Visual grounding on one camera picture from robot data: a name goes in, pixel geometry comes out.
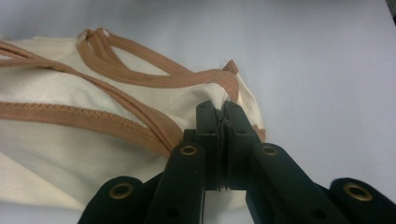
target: gray surface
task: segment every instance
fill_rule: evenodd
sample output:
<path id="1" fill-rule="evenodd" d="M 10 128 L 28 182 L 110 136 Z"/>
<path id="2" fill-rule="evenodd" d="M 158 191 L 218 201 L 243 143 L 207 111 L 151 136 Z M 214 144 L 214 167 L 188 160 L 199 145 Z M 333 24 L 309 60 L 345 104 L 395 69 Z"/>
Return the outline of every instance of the gray surface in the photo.
<path id="1" fill-rule="evenodd" d="M 363 180 L 396 202 L 396 28 L 385 1 L 5 1 L 12 38 L 115 34 L 199 71 L 234 59 L 268 141 L 311 178 Z"/>

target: brown strap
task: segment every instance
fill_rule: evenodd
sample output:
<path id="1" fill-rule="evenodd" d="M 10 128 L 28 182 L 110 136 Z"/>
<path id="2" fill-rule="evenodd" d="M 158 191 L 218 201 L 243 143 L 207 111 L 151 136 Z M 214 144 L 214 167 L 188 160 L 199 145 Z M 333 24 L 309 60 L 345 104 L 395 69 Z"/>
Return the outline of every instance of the brown strap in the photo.
<path id="1" fill-rule="evenodd" d="M 115 53 L 103 56 L 104 53 L 111 50 L 110 47 L 106 50 L 99 50 L 105 49 L 105 46 L 109 44 L 148 60 L 159 66 L 162 70 L 176 72 L 177 76 L 149 75 L 132 71 L 122 65 L 115 65 Z M 151 88 L 183 88 L 205 83 L 217 83 L 227 91 L 233 102 L 238 100 L 239 86 L 233 73 L 220 69 L 192 73 L 189 70 L 186 71 L 186 69 L 180 68 L 181 66 L 176 65 L 175 62 L 167 59 L 165 60 L 162 55 L 154 51 L 149 51 L 131 40 L 113 34 L 108 34 L 108 36 L 103 35 L 103 30 L 98 30 L 96 32 L 86 31 L 80 36 L 77 48 L 84 63 L 93 71 L 102 76 L 117 80 L 118 82 Z"/>
<path id="2" fill-rule="evenodd" d="M 0 109 L 1 119 L 45 122 L 106 133 L 169 156 L 169 151 L 151 130 L 115 114 L 68 105 L 5 102 L 0 102 Z"/>
<path id="3" fill-rule="evenodd" d="M 82 77 L 85 80 L 91 82 L 96 87 L 105 91 L 119 104 L 121 104 L 131 113 L 133 113 L 142 122 L 144 122 L 163 142 L 168 152 L 181 142 L 182 131 L 175 124 L 174 121 L 169 119 L 165 114 L 161 113 L 160 111 L 140 103 L 135 98 L 129 96 L 123 91 L 120 91 L 117 88 L 99 79 L 81 74 L 80 72 L 74 70 L 73 68 L 65 64 L 40 58 L 30 52 L 27 52 L 26 50 L 19 49 L 14 46 L 10 48 L 8 44 L 1 41 L 0 41 L 0 50 L 12 51 L 13 55 L 22 55 L 29 57 L 25 59 L 18 58 L 18 59 L 0 60 L 0 67 L 38 66 L 38 67 L 48 68 L 51 70 L 75 75 L 77 77 Z"/>

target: cream garment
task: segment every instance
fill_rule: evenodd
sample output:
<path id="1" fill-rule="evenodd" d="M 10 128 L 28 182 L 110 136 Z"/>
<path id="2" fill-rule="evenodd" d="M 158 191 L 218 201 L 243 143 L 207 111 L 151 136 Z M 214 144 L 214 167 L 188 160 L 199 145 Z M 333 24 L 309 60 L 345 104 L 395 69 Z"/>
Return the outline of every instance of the cream garment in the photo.
<path id="1" fill-rule="evenodd" d="M 95 32 L 85 31 L 78 39 L 36 37 L 8 41 L 8 44 L 67 64 L 82 74 L 110 84 L 136 101 L 163 112 L 180 131 L 195 127 L 195 107 L 201 102 L 210 100 L 216 108 L 220 108 L 224 101 L 232 100 L 244 108 L 251 124 L 263 133 L 257 103 L 233 62 L 229 62 L 223 70 L 193 73 L 133 41 L 120 38 L 107 30 L 98 29 Z M 100 44 L 95 45 L 95 40 L 100 40 Z M 92 51 L 84 51 L 81 46 L 89 47 Z M 3 55 L 4 60 L 18 58 L 4 52 Z M 116 76 L 109 76 L 100 64 L 106 64 L 106 68 L 115 71 Z M 121 74 L 127 70 L 132 74 L 122 79 L 120 74 L 117 76 L 118 69 Z M 145 74 L 134 76 L 134 72 Z M 190 76 L 186 80 L 204 77 L 205 81 L 178 86 L 175 80 L 182 80 L 185 76 Z M 165 80 L 160 77 L 181 79 Z M 234 77 L 236 88 L 233 84 L 231 87 L 227 84 L 228 79 L 224 82 L 223 77 Z M 160 80 L 159 86 L 150 86 L 156 78 Z M 0 80 L 0 174 L 7 180 L 0 184 L 0 200 L 83 209 L 110 178 L 129 175 L 146 181 L 163 170 L 172 141 L 168 143 L 169 146 L 166 145 L 159 136 L 161 132 L 152 131 L 146 120 L 131 113 L 131 110 L 91 81 L 37 66 L 2 67 Z M 77 120 L 77 124 L 85 122 L 84 125 L 95 126 L 92 124 L 95 121 L 107 119 L 109 126 L 100 130 L 87 130 L 86 126 L 6 118 L 4 115 L 9 109 L 7 103 L 19 103 L 21 108 L 15 111 L 25 113 L 32 111 L 31 104 L 51 105 L 52 112 L 63 111 L 64 114 L 81 108 L 87 117 L 79 117 L 81 120 Z M 113 129 L 121 125 L 125 132 L 135 127 L 148 129 L 144 135 L 155 139 L 153 141 L 158 143 L 158 147 L 164 145 L 163 151 L 146 150 L 144 143 L 136 142 L 122 133 L 103 132 L 103 129 L 111 130 L 111 123 L 117 122 L 120 126 Z M 223 209 L 243 204 L 242 194 L 233 194 L 234 197 L 228 196 L 229 199 L 222 200 L 227 205 Z"/>

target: cream fabric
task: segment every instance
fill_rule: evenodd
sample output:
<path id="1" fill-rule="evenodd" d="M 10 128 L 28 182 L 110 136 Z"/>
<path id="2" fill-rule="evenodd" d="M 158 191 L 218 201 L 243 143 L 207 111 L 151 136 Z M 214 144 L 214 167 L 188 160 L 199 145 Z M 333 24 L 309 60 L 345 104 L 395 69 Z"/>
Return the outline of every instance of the cream fabric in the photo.
<path id="1" fill-rule="evenodd" d="M 93 72 L 81 60 L 75 38 L 35 37 L 8 41 L 41 57 L 65 63 L 77 71 L 101 79 L 156 108 L 180 129 L 195 128 L 195 107 L 210 100 L 220 109 L 230 100 L 218 84 L 206 83 L 177 89 L 133 86 Z M 168 76 L 162 69 L 121 49 L 114 49 L 132 70 Z M 252 125 L 263 129 L 257 103 L 239 74 L 237 103 Z M 0 68 L 0 101 L 72 105 L 106 111 L 145 126 L 129 111 L 90 82 L 40 68 Z M 108 179 L 129 175 L 147 181 L 166 164 L 166 158 L 114 136 L 73 127 L 0 119 L 0 200 L 84 209 Z M 243 204 L 243 193 L 220 200 L 224 209 Z"/>

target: garment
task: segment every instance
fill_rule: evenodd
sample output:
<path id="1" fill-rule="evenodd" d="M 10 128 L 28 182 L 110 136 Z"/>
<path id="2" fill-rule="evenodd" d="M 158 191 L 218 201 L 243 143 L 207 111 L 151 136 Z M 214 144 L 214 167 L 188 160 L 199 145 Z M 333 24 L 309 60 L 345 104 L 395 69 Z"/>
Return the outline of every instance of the garment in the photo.
<path id="1" fill-rule="evenodd" d="M 233 61 L 194 73 L 102 28 L 7 41 L 0 53 L 2 201 L 83 209 L 110 178 L 147 181 L 208 100 L 238 103 L 263 136 Z"/>

